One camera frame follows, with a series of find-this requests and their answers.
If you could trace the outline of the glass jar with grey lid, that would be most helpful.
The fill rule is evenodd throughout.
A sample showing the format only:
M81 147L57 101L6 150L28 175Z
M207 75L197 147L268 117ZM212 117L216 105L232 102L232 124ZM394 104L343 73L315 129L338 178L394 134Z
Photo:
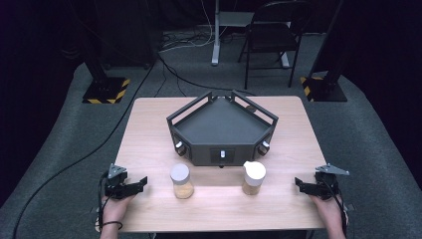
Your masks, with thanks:
M170 170L174 194L179 199L187 199L194 193L194 186L190 181L190 170L183 163L175 164Z

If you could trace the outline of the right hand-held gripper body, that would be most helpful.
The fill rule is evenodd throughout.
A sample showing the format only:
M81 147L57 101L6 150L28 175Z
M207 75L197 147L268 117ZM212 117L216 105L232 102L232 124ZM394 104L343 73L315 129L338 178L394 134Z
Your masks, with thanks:
M338 181L336 179L338 175L349 176L350 172L330 163L316 168L316 185L319 188L317 196L320 199L327 200L339 194Z

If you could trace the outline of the black corner tray rack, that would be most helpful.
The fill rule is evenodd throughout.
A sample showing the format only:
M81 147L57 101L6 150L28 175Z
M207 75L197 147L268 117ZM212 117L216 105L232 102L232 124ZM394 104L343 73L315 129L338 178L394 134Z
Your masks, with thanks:
M278 117L234 91L208 92L166 118L173 147L195 166L241 166L266 155Z

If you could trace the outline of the black stand column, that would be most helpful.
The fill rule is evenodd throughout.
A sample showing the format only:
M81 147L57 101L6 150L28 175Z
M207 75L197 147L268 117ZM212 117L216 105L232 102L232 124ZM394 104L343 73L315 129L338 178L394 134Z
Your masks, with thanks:
M326 72L323 80L336 84L344 65L344 54L348 46L349 17L352 15L351 0L338 0L327 34L316 55L310 71L310 77L316 73Z
M79 21L81 42L85 50L85 62L97 85L104 85L107 82L106 74L98 60L97 53L87 33L87 28L82 21Z

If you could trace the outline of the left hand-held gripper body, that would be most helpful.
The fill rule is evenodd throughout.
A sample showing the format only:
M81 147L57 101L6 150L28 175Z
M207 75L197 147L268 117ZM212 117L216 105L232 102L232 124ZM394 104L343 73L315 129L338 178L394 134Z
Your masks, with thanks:
M125 184L127 171L125 167L111 164L105 181L105 196L113 199L124 199L132 195L130 188Z

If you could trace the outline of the black stand base striped edge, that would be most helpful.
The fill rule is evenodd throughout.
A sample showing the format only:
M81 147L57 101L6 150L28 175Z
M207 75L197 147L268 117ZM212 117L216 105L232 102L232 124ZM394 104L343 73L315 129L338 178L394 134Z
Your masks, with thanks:
M305 95L309 102L346 102L347 98L338 83L329 83L324 78L301 77Z
M127 78L106 78L102 83L92 82L83 96L85 104L118 104L130 83Z

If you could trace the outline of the black folding chair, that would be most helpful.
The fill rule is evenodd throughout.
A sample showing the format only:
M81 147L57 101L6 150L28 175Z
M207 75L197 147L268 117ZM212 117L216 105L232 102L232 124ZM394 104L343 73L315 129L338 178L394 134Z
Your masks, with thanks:
M292 86L297 58L305 27L313 14L313 4L309 0L278 0L264 4L253 14L246 26L246 40L238 62L246 56L244 89L248 89L249 72L273 70L275 67L251 67L252 54L294 52L288 87Z

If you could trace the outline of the person's left hand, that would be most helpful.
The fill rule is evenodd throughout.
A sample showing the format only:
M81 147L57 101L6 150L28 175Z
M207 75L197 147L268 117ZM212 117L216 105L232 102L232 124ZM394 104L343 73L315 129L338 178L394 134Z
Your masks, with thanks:
M133 198L134 195L124 199L105 198L102 216L103 223L109 221L119 221L122 223L122 219L125 215L127 206Z

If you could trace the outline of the glass jar with white spout lid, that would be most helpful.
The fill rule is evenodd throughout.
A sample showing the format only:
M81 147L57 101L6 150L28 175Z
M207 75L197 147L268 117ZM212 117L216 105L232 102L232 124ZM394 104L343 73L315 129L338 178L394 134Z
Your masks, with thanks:
M247 195L257 195L267 174L266 167L259 161L246 161L243 166L245 174L242 190Z

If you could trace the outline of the person's right hand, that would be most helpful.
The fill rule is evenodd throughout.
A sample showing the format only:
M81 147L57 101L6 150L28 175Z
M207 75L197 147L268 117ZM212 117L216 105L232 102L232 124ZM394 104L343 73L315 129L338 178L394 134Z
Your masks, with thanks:
M310 195L311 201L316 205L320 219L326 230L341 231L343 226L342 210L338 206L339 200L333 198L322 200L317 196Z

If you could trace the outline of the white desk leg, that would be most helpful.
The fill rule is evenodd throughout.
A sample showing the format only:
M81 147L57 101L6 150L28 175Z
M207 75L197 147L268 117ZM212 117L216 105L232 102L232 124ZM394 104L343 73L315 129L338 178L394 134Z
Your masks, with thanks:
M219 64L220 56L220 0L215 0L214 11L214 45L211 58L211 66L216 67Z

